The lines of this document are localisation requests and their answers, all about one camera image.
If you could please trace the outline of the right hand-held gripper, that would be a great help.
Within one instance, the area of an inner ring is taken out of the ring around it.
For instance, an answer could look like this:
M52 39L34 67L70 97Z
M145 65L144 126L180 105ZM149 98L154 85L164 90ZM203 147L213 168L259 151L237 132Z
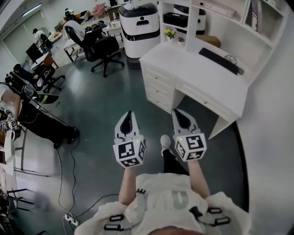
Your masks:
M175 151L180 159L184 162L201 159L207 151L207 145L196 119L183 110L174 109L172 121Z

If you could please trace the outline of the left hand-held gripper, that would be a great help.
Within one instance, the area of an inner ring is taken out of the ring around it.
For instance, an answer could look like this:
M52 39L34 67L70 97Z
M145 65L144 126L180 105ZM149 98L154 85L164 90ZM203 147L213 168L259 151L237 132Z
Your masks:
M122 115L115 126L114 133L116 139L114 139L113 150L117 163L124 169L142 165L146 146L143 135L139 135L139 125L133 111L127 111Z

